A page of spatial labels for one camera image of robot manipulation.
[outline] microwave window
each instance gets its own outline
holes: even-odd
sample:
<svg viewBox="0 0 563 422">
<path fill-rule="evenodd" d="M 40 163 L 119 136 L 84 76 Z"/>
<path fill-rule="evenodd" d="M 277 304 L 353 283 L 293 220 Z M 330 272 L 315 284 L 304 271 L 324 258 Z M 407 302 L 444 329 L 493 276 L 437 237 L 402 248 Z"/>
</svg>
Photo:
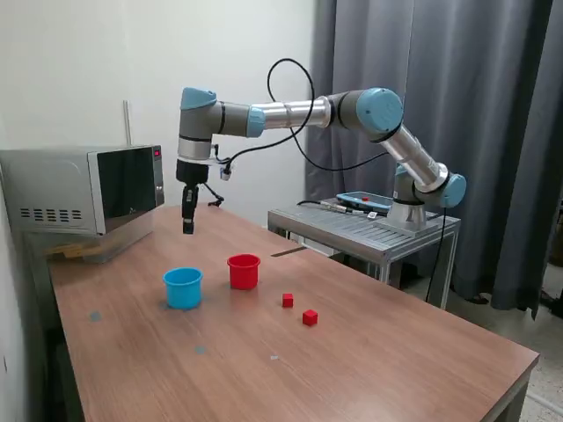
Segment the microwave window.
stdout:
<svg viewBox="0 0 563 422">
<path fill-rule="evenodd" d="M 98 154 L 106 233 L 155 208 L 152 148 Z"/>
</svg>

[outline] robotic arm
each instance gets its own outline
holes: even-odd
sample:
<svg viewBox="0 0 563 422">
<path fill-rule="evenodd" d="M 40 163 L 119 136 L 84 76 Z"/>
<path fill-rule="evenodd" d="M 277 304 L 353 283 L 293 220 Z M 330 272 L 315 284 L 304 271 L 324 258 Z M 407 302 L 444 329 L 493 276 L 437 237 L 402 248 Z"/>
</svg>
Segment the robotic arm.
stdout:
<svg viewBox="0 0 563 422">
<path fill-rule="evenodd" d="M 312 101 L 306 126 L 360 129 L 381 145 L 400 166 L 393 205 L 387 218 L 399 227 L 426 224 L 424 204 L 456 206 L 465 194 L 465 178 L 437 163 L 403 125 L 403 105 L 393 91 L 371 88 L 319 97 Z M 214 134 L 259 137 L 264 130 L 301 127 L 311 101 L 241 105 L 217 101 L 213 91 L 185 88 L 182 93 L 176 179 L 182 195 L 184 233 L 194 232 L 198 185 L 208 180 Z M 230 168 L 222 178 L 228 179 Z"/>
</svg>

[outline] light blue joint cover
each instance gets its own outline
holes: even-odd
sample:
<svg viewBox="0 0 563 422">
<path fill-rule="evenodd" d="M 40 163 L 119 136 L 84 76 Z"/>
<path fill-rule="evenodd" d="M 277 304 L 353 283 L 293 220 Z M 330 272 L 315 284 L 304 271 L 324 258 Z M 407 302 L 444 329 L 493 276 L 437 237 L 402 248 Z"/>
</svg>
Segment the light blue joint cover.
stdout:
<svg viewBox="0 0 563 422">
<path fill-rule="evenodd" d="M 248 121 L 246 122 L 246 137 L 258 138 L 264 132 L 266 126 L 266 115 L 258 107 L 248 109 Z"/>
<path fill-rule="evenodd" d="M 217 94 L 213 91 L 198 90 L 197 88 L 184 88 L 180 110 L 192 110 L 205 106 L 212 106 L 217 102 Z"/>
<path fill-rule="evenodd" d="M 395 169 L 395 176 L 398 176 L 399 174 L 403 174 L 406 173 L 406 168 L 403 167 L 403 164 L 398 164 L 397 168 Z"/>
<path fill-rule="evenodd" d="M 371 133 L 386 135 L 403 121 L 403 103 L 398 95 L 385 88 L 364 91 L 355 104 L 355 112 Z"/>
<path fill-rule="evenodd" d="M 440 195 L 439 206 L 442 208 L 455 207 L 464 198 L 466 187 L 467 182 L 461 174 L 450 174 L 450 179 Z"/>
</svg>

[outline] microwave oven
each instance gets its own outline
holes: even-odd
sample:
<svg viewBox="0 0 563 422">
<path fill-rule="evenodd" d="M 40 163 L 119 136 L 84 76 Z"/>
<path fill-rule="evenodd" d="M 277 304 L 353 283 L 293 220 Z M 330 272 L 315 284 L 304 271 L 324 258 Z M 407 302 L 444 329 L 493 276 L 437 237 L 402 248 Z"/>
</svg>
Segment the microwave oven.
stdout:
<svg viewBox="0 0 563 422">
<path fill-rule="evenodd" d="M 0 151 L 11 226 L 102 236 L 163 204 L 159 145 Z"/>
</svg>

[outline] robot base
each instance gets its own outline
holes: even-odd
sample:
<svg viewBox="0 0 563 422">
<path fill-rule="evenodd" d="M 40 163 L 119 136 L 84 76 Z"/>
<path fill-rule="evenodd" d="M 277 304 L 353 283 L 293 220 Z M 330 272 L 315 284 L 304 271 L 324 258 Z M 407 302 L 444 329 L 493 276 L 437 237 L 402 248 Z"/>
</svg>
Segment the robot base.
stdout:
<svg viewBox="0 0 563 422">
<path fill-rule="evenodd" d="M 407 205 L 393 202 L 385 218 L 374 221 L 382 229 L 392 230 L 409 237 L 424 236 L 434 231 L 435 226 L 442 226 L 442 220 L 428 221 L 424 205 Z"/>
</svg>

